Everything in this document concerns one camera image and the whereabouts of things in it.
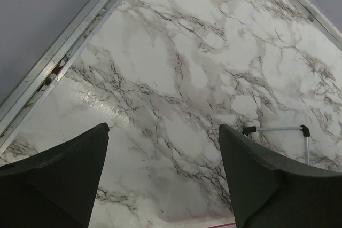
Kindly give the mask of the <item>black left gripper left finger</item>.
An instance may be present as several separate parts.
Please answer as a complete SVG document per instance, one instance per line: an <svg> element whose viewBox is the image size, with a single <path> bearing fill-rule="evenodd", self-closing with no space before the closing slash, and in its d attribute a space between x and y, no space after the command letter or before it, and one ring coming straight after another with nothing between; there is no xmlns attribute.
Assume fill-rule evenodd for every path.
<svg viewBox="0 0 342 228"><path fill-rule="evenodd" d="M88 227L109 126L1 166L1 227Z"/></svg>

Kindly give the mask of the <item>pink framed whiteboard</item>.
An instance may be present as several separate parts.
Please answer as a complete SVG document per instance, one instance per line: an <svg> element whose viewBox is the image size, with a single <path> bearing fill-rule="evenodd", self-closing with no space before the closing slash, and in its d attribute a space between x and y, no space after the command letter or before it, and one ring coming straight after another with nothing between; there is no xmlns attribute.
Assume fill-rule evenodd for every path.
<svg viewBox="0 0 342 228"><path fill-rule="evenodd" d="M280 161L309 163L310 131L295 127L219 126L219 147L237 227L252 221L286 188Z"/></svg>

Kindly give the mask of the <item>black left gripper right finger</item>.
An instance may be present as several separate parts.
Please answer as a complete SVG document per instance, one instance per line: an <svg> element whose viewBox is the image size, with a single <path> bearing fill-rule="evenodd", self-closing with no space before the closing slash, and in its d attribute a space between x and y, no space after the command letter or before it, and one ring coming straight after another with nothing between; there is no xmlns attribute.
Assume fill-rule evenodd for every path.
<svg viewBox="0 0 342 228"><path fill-rule="evenodd" d="M341 173L287 158L226 124L219 145L237 227L341 227Z"/></svg>

